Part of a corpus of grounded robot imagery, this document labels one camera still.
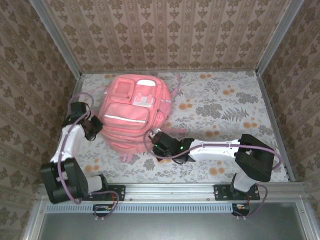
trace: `metal profile bar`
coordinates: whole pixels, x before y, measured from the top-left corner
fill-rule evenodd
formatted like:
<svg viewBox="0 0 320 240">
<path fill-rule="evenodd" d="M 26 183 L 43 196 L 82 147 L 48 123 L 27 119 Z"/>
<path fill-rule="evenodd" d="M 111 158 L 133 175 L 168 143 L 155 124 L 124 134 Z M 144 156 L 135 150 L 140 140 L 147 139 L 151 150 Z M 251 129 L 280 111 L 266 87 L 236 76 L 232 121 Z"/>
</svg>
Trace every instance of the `metal profile bar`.
<svg viewBox="0 0 320 240">
<path fill-rule="evenodd" d="M 244 201 L 215 201 L 214 185 L 225 183 L 119 183 L 125 185 L 124 203 L 168 204 L 168 203 L 243 203 Z M 268 189 L 266 202 L 298 202 L 307 201 L 302 182 L 266 182 Z M 259 187 L 261 200 L 265 190 Z M 42 200 L 49 202 L 46 190 L 40 187 Z M 109 201 L 86 201 L 84 203 L 108 204 Z"/>
<path fill-rule="evenodd" d="M 49 11 L 46 8 L 46 5 L 43 0 L 30 0 L 35 11 L 39 15 L 41 21 L 43 22 L 46 30 L 49 32 L 52 37 L 55 45 L 59 49 L 61 55 L 63 56 L 66 64 L 69 66 L 72 74 L 75 79 L 78 81 L 81 78 L 81 68 L 78 65 L 76 59 L 74 58 L 73 53 L 69 50 L 62 34 L 58 30 L 56 24 Z"/>
<path fill-rule="evenodd" d="M 288 158 L 288 155 L 287 155 L 287 151 L 286 151 L 284 142 L 282 141 L 282 137 L 281 137 L 281 134 L 280 134 L 280 131 L 279 131 L 279 128 L 278 128 L 276 117 L 274 115 L 274 111 L 272 110 L 272 106 L 271 106 L 271 103 L 270 103 L 270 100 L 269 100 L 269 97 L 268 97 L 268 93 L 267 93 L 267 90 L 266 90 L 266 87 L 265 87 L 265 84 L 264 84 L 264 81 L 263 81 L 263 78 L 262 78 L 261 74 L 257 75 L 257 80 L 258 80 L 259 87 L 260 87 L 260 90 L 261 90 L 261 93 L 262 93 L 262 97 L 263 97 L 263 101 L 264 101 L 264 104 L 265 104 L 265 108 L 266 108 L 266 111 L 267 111 L 269 119 L 270 119 L 270 123 L 271 123 L 271 127 L 272 127 L 272 130 L 273 130 L 273 133 L 274 133 L 276 144 L 278 146 L 280 155 L 283 158 L 283 163 L 286 166 L 289 178 L 290 178 L 291 181 L 294 182 L 296 180 L 295 176 L 294 176 L 294 172 L 292 171 L 291 164 L 290 164 L 290 161 L 289 161 L 289 158 Z"/>
<path fill-rule="evenodd" d="M 318 240 L 320 239 L 319 226 L 317 224 L 314 212 L 309 202 L 301 201 L 296 203 L 296 208 L 301 220 L 306 239 Z"/>
<path fill-rule="evenodd" d="M 23 240 L 37 240 L 39 238 L 47 203 L 48 202 L 46 200 L 36 200 L 22 238 Z"/>
<path fill-rule="evenodd" d="M 275 54 L 279 44 L 284 38 L 288 28 L 290 27 L 292 21 L 297 15 L 303 2 L 304 0 L 292 0 L 289 2 L 281 20 L 279 21 L 278 26 L 276 27 L 256 67 L 256 70 L 259 74 L 262 75 L 265 69 L 267 68 L 271 58 Z"/>
<path fill-rule="evenodd" d="M 235 69 L 235 68 L 225 68 L 225 69 L 210 69 L 210 68 L 203 68 L 203 69 L 158 69 L 158 70 L 120 70 L 120 71 L 83 71 L 83 75 L 89 74 L 143 74 L 147 75 L 149 73 L 201 73 L 201 72 L 210 72 L 210 73 L 220 73 L 220 72 L 254 72 L 254 68 L 242 68 L 242 69 Z"/>
<path fill-rule="evenodd" d="M 81 93 L 83 85 L 84 85 L 84 80 L 82 78 L 80 78 L 78 81 L 76 81 L 74 89 L 73 89 L 72 96 L 74 96 L 74 95 L 76 95 L 78 93 Z"/>
</svg>

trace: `backpack strap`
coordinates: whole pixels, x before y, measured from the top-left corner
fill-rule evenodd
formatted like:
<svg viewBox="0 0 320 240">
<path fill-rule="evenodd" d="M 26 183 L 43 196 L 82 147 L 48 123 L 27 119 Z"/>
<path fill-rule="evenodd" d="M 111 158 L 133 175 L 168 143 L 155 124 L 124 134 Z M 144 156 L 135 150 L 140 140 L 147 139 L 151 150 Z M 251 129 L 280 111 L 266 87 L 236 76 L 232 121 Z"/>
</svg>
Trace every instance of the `backpack strap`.
<svg viewBox="0 0 320 240">
<path fill-rule="evenodd" d="M 133 158 L 133 154 L 130 153 L 130 154 L 120 154 L 120 161 L 124 164 L 128 164 L 132 161 L 132 158 Z"/>
<path fill-rule="evenodd" d="M 178 91 L 180 90 L 180 86 L 181 86 L 181 83 L 182 83 L 179 73 L 176 75 L 176 79 L 178 80 L 178 86 L 176 86 L 176 88 L 173 89 L 172 92 L 171 92 L 172 100 L 175 99 L 175 96 L 177 95 Z"/>
</svg>

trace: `floral tablecloth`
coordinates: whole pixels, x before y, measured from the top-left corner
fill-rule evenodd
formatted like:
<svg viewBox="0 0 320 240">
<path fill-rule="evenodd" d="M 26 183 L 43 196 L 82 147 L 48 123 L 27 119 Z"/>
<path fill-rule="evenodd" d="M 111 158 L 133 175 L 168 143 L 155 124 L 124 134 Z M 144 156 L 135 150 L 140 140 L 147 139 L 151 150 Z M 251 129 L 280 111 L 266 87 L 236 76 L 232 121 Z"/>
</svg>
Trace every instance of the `floral tablecloth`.
<svg viewBox="0 0 320 240">
<path fill-rule="evenodd" d="M 178 84 L 175 72 L 148 74 L 163 79 L 171 90 Z M 186 129 L 187 134 L 176 134 L 173 137 L 227 141 L 239 139 L 242 134 L 251 134 L 278 150 L 253 71 L 179 74 L 182 86 L 165 126 Z M 107 86 L 117 75 L 119 74 L 84 74 L 81 78 L 82 91 L 92 93 L 101 86 Z M 96 112 L 99 111 L 102 95 L 103 91 L 95 91 L 93 94 Z M 81 97 L 80 100 L 90 104 L 86 97 Z M 109 183 L 230 182 L 240 169 L 235 162 L 219 159 L 183 165 L 178 165 L 171 159 L 158 162 L 148 153 L 134 154 L 130 163 L 122 163 L 120 155 L 107 146 L 101 135 L 92 142 L 84 140 L 77 159 L 85 174 L 103 173 Z M 288 181 L 284 166 L 272 173 L 271 181 Z"/>
</svg>

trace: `reflective strip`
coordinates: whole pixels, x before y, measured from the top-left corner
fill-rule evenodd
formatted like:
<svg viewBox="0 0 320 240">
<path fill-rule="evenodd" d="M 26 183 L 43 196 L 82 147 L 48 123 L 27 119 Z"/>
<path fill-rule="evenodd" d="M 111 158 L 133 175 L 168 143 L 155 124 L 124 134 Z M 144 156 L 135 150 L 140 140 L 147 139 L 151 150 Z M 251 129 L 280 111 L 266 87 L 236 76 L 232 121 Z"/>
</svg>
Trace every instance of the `reflective strip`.
<svg viewBox="0 0 320 240">
<path fill-rule="evenodd" d="M 143 120 L 134 120 L 134 119 L 128 119 L 128 118 L 124 118 L 124 117 L 119 117 L 119 116 L 112 116 L 112 115 L 104 115 L 107 118 L 111 118 L 111 119 L 119 119 L 119 120 L 123 120 L 123 121 L 127 121 L 127 122 L 134 122 L 134 123 L 145 123 L 146 121 Z"/>
<path fill-rule="evenodd" d="M 141 80 L 137 81 L 136 84 L 149 86 L 149 87 L 154 87 L 156 85 L 156 83 L 154 81 L 148 80 L 148 79 L 141 79 Z"/>
</svg>

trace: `patterned wall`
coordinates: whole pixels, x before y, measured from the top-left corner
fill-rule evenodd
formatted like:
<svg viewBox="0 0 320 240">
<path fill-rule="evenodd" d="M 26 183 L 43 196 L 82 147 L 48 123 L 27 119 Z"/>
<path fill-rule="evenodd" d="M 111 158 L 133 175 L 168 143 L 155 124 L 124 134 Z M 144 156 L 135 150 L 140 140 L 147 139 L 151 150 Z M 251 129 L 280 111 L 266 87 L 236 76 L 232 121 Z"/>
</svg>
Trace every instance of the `patterned wall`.
<svg viewBox="0 0 320 240">
<path fill-rule="evenodd" d="M 263 73 L 297 181 L 320 223 L 320 1 L 305 0 Z"/>
<path fill-rule="evenodd" d="M 28 0 L 0 1 L 0 239 L 18 239 L 75 84 Z"/>
<path fill-rule="evenodd" d="M 44 0 L 83 72 L 255 69 L 289 0 Z"/>
</svg>

